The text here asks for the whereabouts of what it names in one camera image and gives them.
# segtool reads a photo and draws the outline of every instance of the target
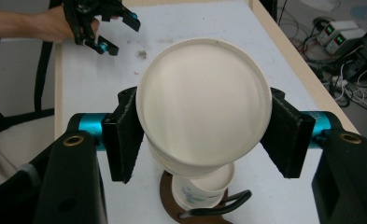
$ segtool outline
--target brown coaster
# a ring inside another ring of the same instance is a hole
[[[174,219],[174,221],[181,224],[232,224],[231,222],[225,220],[223,216],[206,216],[206,217],[186,217],[179,218],[180,213],[186,212],[175,202],[174,196],[172,195],[172,175],[163,172],[160,182],[160,197],[162,201],[163,208],[168,213],[168,215]]]

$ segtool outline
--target table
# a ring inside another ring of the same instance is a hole
[[[117,93],[137,85],[146,65],[163,48],[204,35],[245,50],[270,86],[284,91],[299,110],[331,111],[347,130],[356,131],[258,1],[137,0],[126,5],[142,21],[139,34],[117,21],[102,23],[98,32],[120,47],[118,57],[98,55],[73,41],[57,46],[56,136],[75,113],[112,112],[118,104]],[[225,219],[232,223],[318,223],[311,181],[320,153],[308,151],[301,178],[284,179],[257,145],[236,162],[229,188],[230,193],[250,189],[253,196]],[[158,191],[162,168],[151,158],[146,138],[126,186],[108,178],[105,152],[98,153],[98,160],[109,223],[174,223],[162,208]]]

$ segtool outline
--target white fabric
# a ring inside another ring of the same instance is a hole
[[[0,132],[0,184],[53,141],[53,116],[24,122]]]

